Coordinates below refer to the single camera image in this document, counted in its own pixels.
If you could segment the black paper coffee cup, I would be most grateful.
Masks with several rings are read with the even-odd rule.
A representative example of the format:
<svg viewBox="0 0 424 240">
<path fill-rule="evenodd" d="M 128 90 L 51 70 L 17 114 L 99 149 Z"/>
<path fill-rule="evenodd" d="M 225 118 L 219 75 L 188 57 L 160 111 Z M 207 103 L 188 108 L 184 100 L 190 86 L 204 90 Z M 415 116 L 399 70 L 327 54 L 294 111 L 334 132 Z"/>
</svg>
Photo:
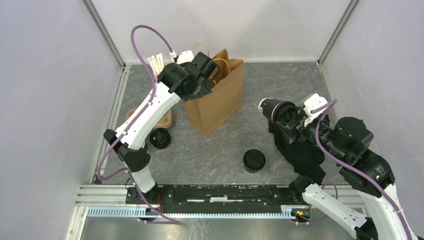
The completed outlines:
<svg viewBox="0 0 424 240">
<path fill-rule="evenodd" d="M 279 99 L 266 97 L 259 102 L 258 110 L 264 117 L 274 123 L 276 121 L 276 112 L 282 102 L 283 101 Z"/>
<path fill-rule="evenodd" d="M 264 165 L 259 165 L 259 166 L 251 166 L 248 164 L 244 165 L 245 171 L 248 172 L 249 174 L 255 174 L 259 172 L 260 170 L 262 170 L 263 168 L 264 168 Z"/>
</svg>

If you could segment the brown paper bag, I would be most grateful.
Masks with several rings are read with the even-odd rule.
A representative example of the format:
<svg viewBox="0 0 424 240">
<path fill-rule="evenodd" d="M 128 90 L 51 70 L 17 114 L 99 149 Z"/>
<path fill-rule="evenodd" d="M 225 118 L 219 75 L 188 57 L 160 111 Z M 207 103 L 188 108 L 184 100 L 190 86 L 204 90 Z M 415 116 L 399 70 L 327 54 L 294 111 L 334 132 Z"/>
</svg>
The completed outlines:
<svg viewBox="0 0 424 240">
<path fill-rule="evenodd" d="M 208 137 L 242 105 L 244 61 L 231 58 L 227 49 L 213 58 L 221 72 L 210 82 L 212 93 L 184 103 L 189 123 Z"/>
</svg>

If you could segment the black plastic cup lid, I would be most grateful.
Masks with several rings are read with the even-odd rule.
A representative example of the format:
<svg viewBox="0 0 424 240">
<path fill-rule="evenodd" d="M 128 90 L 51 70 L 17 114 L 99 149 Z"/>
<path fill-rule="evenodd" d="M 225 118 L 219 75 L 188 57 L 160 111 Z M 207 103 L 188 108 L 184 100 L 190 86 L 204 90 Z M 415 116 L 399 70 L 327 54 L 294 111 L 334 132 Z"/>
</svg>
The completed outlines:
<svg viewBox="0 0 424 240">
<path fill-rule="evenodd" d="M 273 123 L 281 122 L 286 124 L 295 119 L 297 114 L 298 110 L 293 102 L 282 101 L 275 106 L 272 112 L 271 121 Z"/>
<path fill-rule="evenodd" d="M 246 151 L 242 158 L 243 165 L 261 166 L 266 164 L 265 155 L 258 149 L 250 149 Z"/>
</svg>

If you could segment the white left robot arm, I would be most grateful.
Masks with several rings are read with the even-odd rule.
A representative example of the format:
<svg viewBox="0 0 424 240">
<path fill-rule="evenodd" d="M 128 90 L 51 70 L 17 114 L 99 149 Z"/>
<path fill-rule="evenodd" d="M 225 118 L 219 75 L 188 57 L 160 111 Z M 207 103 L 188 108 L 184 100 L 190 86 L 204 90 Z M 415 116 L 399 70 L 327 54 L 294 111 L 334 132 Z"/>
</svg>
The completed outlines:
<svg viewBox="0 0 424 240">
<path fill-rule="evenodd" d="M 138 197 L 145 204 L 157 198 L 156 182 L 151 175 L 151 156 L 145 140 L 163 115 L 178 102 L 199 99 L 212 92 L 210 81 L 218 76 L 220 67 L 209 56 L 198 52 L 184 62 L 171 62 L 153 79 L 153 88 L 131 117 L 117 129 L 107 129 L 103 137 L 124 162 L 135 185 Z"/>
</svg>

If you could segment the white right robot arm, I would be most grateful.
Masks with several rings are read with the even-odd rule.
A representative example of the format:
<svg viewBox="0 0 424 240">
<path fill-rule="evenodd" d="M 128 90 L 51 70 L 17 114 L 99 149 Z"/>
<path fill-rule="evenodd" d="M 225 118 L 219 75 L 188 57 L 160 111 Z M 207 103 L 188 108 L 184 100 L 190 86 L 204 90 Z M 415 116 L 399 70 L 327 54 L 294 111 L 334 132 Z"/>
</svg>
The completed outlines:
<svg viewBox="0 0 424 240">
<path fill-rule="evenodd" d="M 304 111 L 291 105 L 275 110 L 269 120 L 277 149 L 299 175 L 290 184 L 289 199 L 316 206 L 357 240 L 418 239 L 401 209 L 390 164 L 369 148 L 374 135 L 364 122 L 343 117 L 330 127 L 325 113 L 311 123 L 306 120 Z M 339 173 L 363 199 L 368 216 L 356 215 L 320 190 L 325 157 L 340 166 Z"/>
</svg>

